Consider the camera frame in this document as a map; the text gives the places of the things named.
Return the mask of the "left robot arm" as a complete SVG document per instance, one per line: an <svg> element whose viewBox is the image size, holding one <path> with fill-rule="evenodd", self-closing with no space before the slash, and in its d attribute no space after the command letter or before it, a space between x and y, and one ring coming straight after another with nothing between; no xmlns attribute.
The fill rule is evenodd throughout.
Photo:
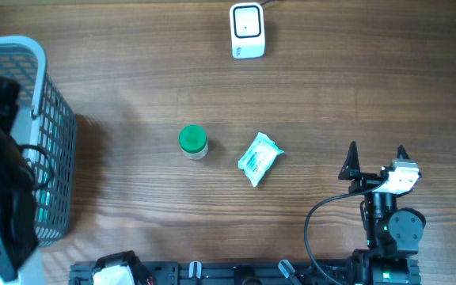
<svg viewBox="0 0 456 285"><path fill-rule="evenodd" d="M43 153L44 149L19 145L10 134L19 110L20 89L18 82L0 77L0 284L43 284L33 193L46 183L36 181L23 153Z"/></svg>

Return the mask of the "green lid jar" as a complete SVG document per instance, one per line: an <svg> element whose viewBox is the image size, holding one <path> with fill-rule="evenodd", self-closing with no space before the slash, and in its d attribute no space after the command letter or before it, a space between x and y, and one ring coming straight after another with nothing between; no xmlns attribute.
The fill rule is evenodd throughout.
<svg viewBox="0 0 456 285"><path fill-rule="evenodd" d="M208 152L207 133L198 125L185 126L179 134L179 145L186 158L199 160Z"/></svg>

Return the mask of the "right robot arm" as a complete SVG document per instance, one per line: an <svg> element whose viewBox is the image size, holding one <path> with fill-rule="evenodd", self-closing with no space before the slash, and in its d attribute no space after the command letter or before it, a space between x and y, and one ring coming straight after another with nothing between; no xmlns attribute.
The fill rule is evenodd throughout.
<svg viewBox="0 0 456 285"><path fill-rule="evenodd" d="M348 259L349 284L416 285L421 283L418 262L426 218L410 207L399 208L397 198L409 194L421 178L417 163L403 146L397 157L379 173L364 173L359 165L356 142L351 142L338 175L350 181L348 192L362 194L360 204L367 249L357 249Z"/></svg>

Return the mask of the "teal wet wipes pack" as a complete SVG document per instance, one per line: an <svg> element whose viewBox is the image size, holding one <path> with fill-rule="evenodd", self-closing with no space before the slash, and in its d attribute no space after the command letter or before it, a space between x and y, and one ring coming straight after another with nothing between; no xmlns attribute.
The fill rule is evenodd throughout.
<svg viewBox="0 0 456 285"><path fill-rule="evenodd" d="M271 168L275 159L283 154L276 143L266 134L259 132L253 140L237 166L248 177L251 185L255 188Z"/></svg>

